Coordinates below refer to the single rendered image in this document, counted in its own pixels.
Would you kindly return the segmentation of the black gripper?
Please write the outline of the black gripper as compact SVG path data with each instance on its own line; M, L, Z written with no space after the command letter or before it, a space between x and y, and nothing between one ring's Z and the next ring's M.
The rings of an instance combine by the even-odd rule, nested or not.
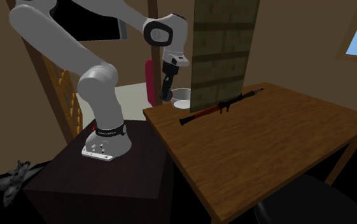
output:
M177 75L178 71L179 71L178 66L163 61L162 72L165 74L165 78L163 80L162 89L160 91L161 100L170 101L172 99L171 85L174 75Z

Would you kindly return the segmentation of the red chair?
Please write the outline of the red chair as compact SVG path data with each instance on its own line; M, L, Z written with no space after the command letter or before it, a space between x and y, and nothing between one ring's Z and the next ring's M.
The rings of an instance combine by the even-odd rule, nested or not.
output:
M152 106L156 106L155 91L153 82L153 63L152 59L148 59L145 63L145 80L146 80L146 92L148 102Z

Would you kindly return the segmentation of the clear glass bowl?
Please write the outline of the clear glass bowl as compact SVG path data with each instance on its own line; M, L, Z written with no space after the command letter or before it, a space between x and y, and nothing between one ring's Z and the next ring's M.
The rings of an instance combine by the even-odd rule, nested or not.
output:
M176 109L189 109L190 97L190 88L176 88L172 90L171 104Z

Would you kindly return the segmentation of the brown black rocket launcher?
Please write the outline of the brown black rocket launcher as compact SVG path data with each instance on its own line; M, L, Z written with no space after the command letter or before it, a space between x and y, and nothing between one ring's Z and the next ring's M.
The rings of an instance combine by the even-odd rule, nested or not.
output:
M221 101L221 102L217 103L216 105L211 106L210 108L204 109L204 110L202 110L202 111L200 111L200 112L198 112L198 113L196 113L194 115L188 116L186 118L180 118L179 119L179 123L182 126L184 126L184 124L186 124L186 123L188 123L188 122L190 122L190 121L192 121L194 119L200 118L202 116L209 115L209 114L217 112L217 111L219 111L220 114L222 114L222 111L223 111L224 108L226 109L226 112L228 112L229 108L230 108L230 106L232 104L237 103L237 102L239 102L239 101L241 101L241 100L243 100L245 98L252 97L252 96L260 93L261 91L263 91L262 88L257 89L257 90L252 90L252 91L250 91L248 93L245 93L245 94L240 94L237 97L235 97L233 99L230 99L228 101Z

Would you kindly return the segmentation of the green brick patterned panel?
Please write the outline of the green brick patterned panel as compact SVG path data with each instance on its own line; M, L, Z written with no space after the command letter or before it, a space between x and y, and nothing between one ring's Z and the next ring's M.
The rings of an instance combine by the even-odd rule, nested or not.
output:
M260 0L195 0L190 111L242 92Z

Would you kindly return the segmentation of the wooden lattice shelf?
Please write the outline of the wooden lattice shelf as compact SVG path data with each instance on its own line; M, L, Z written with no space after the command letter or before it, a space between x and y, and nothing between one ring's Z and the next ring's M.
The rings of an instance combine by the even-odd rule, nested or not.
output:
M83 114L69 72L55 65L27 41L24 45L64 139L70 143L83 130Z

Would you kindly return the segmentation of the dark robot stand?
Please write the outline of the dark robot stand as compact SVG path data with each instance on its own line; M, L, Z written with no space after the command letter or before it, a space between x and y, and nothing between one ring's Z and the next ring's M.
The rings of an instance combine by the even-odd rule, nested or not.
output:
M88 125L24 188L46 224L169 224L174 166L146 121L126 121L131 149L84 157Z

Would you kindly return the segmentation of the brown wooden table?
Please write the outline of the brown wooden table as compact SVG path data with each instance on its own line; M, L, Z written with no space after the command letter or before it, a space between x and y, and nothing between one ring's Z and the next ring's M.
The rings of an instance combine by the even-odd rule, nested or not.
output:
M271 83L226 112L143 111L211 217L228 224L338 150L331 185L357 149L357 111Z

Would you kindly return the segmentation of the grey toy jet plane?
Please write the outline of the grey toy jet plane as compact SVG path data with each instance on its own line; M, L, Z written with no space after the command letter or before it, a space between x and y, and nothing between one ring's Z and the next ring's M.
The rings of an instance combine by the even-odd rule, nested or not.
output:
M37 174L43 167L34 168L36 164L31 164L30 161L21 163L17 161L17 167L9 170L9 176L0 178L0 191L3 194L3 206L7 208L12 204L14 198L17 196L22 185L33 175Z

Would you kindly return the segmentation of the black round stool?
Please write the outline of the black round stool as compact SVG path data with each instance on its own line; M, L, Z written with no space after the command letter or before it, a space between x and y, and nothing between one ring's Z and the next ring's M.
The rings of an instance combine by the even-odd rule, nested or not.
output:
M303 174L254 207L258 224L357 224L357 203Z

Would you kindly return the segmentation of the black wall screen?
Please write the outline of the black wall screen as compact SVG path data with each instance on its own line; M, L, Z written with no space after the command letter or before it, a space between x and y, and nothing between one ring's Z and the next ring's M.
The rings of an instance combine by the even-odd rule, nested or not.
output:
M127 39L127 25L113 17L93 13L72 0L57 0L50 15L77 41Z

